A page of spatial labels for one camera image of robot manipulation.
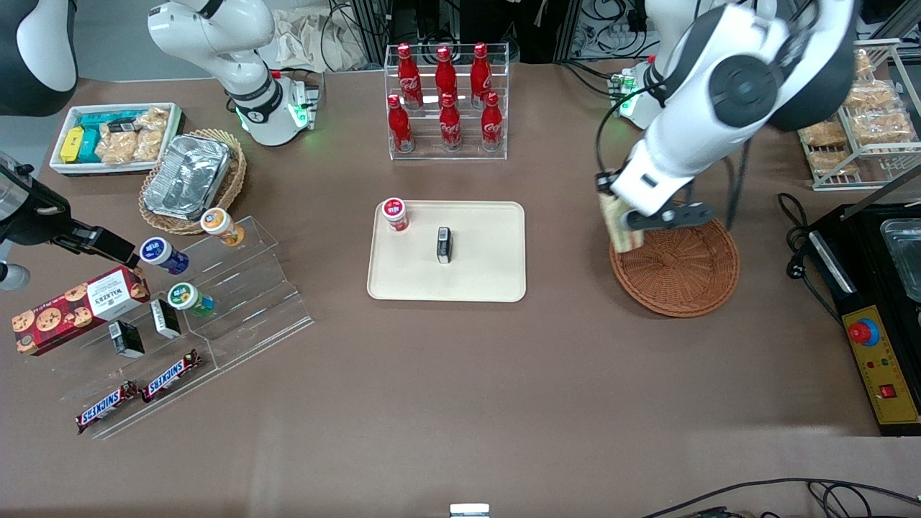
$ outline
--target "red switch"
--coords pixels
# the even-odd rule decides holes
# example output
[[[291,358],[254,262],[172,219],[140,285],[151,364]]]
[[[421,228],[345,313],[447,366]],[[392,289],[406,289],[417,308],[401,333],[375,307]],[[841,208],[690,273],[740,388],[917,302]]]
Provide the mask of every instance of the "red switch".
[[[895,397],[895,387],[892,385],[880,385],[880,396],[883,399],[892,399]]]
[[[847,335],[858,344],[867,347],[875,346],[880,342],[880,329],[869,318],[861,318],[850,324],[847,327]]]

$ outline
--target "beige tray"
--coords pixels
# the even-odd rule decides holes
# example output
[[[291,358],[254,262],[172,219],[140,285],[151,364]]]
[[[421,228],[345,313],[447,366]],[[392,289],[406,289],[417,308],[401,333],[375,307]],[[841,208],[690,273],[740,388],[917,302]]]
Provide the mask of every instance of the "beige tray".
[[[517,302],[527,290],[524,208],[515,202],[406,201],[409,228],[375,209],[367,294],[380,300]],[[436,257],[449,227],[451,262]]]

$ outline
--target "small black device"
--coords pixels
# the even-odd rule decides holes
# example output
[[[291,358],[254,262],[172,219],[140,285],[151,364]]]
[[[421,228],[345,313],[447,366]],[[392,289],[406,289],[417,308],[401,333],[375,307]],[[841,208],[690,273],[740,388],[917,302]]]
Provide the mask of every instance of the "small black device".
[[[438,262],[446,265],[451,262],[451,229],[440,227],[438,229]]]
[[[154,327],[161,335],[169,338],[179,338],[182,331],[179,327],[179,315],[176,314],[176,308],[173,308],[162,299],[150,301],[150,314],[154,317]]]
[[[144,356],[144,344],[141,343],[141,334],[131,324],[121,320],[109,324],[109,336],[115,346],[115,352],[126,358],[141,358]]]
[[[842,221],[847,207],[810,226],[807,250],[832,292],[880,433],[921,435],[921,207],[869,206]]]

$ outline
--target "red emergency stop button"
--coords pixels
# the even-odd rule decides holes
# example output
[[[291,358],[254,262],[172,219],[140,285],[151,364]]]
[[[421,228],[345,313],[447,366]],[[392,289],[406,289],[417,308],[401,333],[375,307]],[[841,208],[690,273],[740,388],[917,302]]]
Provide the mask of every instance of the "red emergency stop button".
[[[847,335],[851,340],[867,347],[875,346],[880,342],[880,329],[869,318],[861,318],[850,324],[847,327]]]

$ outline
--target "small jar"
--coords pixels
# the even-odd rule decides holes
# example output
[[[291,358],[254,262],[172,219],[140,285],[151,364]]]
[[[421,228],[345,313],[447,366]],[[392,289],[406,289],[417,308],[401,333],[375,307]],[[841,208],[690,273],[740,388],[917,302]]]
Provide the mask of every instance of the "small jar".
[[[391,224],[394,230],[402,232],[409,226],[409,218],[406,217],[406,204],[400,198],[388,198],[384,201],[381,208],[384,218]]]
[[[204,318],[215,310],[215,300],[188,282],[181,282],[169,291],[169,305],[181,312],[192,312]]]
[[[226,210],[220,207],[209,208],[202,214],[202,230],[217,236],[227,246],[237,246],[243,242],[243,228],[230,218]]]
[[[189,256],[176,250],[163,238],[150,238],[141,245],[141,259],[177,276],[189,267]]]

